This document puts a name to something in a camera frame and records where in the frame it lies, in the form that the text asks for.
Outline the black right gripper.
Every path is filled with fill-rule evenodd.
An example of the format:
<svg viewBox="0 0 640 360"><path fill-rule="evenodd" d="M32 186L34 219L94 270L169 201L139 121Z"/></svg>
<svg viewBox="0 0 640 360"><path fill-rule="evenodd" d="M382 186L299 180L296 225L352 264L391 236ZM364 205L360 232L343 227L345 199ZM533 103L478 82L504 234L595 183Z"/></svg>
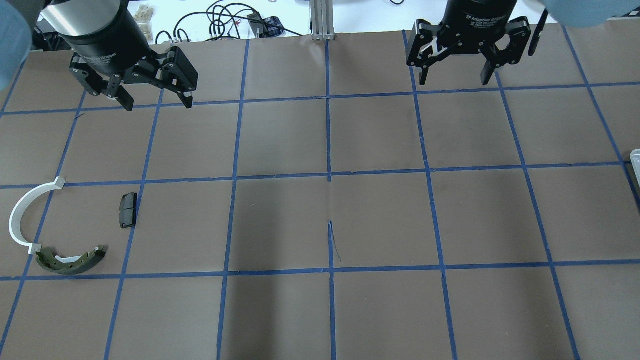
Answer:
<svg viewBox="0 0 640 360"><path fill-rule="evenodd" d="M509 21L516 4L516 0L448 0L439 25L416 20L407 39L406 64L420 70L419 84L426 84L430 66L442 60L446 49L454 55L480 52L486 59L480 75L483 85L496 69L518 64L530 41L531 27L526 16ZM505 34L509 43L500 50L496 42Z"/></svg>

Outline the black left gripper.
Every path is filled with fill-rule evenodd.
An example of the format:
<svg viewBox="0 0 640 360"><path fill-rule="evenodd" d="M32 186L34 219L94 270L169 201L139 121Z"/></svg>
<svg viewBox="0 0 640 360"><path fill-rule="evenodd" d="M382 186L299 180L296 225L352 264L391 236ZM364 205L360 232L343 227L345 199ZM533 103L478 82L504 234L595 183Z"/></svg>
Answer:
<svg viewBox="0 0 640 360"><path fill-rule="evenodd" d="M134 98L122 84L150 84L175 93L186 109L192 109L198 71L180 47L163 54L151 50L125 5L119 5L105 27L69 36L68 43L75 51L69 71L89 95L104 95L130 112Z"/></svg>

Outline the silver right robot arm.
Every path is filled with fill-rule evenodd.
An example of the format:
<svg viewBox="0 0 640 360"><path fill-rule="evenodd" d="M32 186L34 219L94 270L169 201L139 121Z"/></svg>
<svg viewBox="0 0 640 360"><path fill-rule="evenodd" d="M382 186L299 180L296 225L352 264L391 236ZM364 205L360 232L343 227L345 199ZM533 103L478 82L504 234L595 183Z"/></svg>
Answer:
<svg viewBox="0 0 640 360"><path fill-rule="evenodd" d="M542 0L535 28L526 16L512 18L515 0L449 0L441 22L415 21L407 39L406 64L420 71L424 85L430 67L450 56L481 54L486 62L480 80L487 85L495 71L533 56L548 18L566 27L596 27L631 13L637 0Z"/></svg>

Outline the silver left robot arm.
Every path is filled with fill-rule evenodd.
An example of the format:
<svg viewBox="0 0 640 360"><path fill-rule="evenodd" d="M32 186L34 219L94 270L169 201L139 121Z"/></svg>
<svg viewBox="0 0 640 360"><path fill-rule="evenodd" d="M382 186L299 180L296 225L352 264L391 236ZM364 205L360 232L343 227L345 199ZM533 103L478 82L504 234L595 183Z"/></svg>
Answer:
<svg viewBox="0 0 640 360"><path fill-rule="evenodd" d="M69 70L91 96L106 96L131 111L126 85L149 84L175 93L186 109L199 74L183 50L152 50L126 0L3 0L1 88L30 53L35 25L44 18L73 49Z"/></svg>

